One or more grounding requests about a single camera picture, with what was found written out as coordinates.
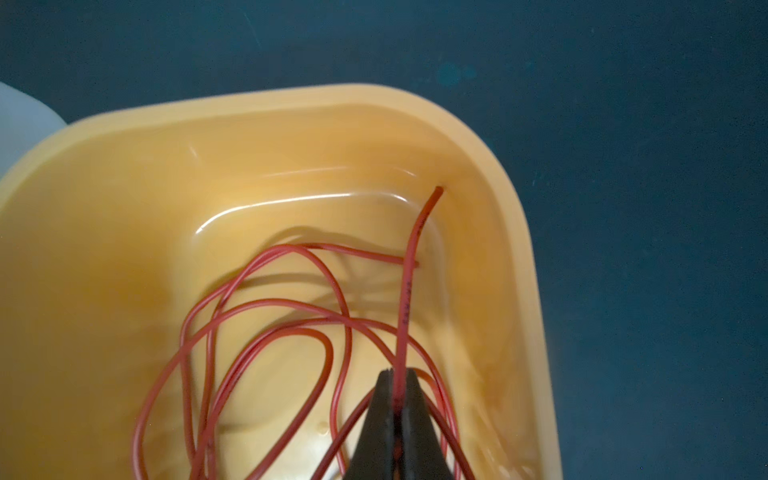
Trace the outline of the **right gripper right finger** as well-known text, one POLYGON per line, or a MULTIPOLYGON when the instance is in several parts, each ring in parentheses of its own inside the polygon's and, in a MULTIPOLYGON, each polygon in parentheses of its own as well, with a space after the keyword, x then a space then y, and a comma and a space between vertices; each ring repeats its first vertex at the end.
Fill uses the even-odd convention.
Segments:
POLYGON ((405 480, 449 480, 452 472, 440 449, 430 412, 414 369, 406 376, 405 397, 400 414, 402 456, 400 478, 405 480))

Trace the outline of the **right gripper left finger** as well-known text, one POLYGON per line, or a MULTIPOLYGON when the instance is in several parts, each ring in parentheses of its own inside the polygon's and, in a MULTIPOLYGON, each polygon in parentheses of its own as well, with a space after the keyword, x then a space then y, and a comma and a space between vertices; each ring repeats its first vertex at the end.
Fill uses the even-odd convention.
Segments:
POLYGON ((382 371, 344 480, 392 480, 395 472, 395 426, 392 371, 382 371))

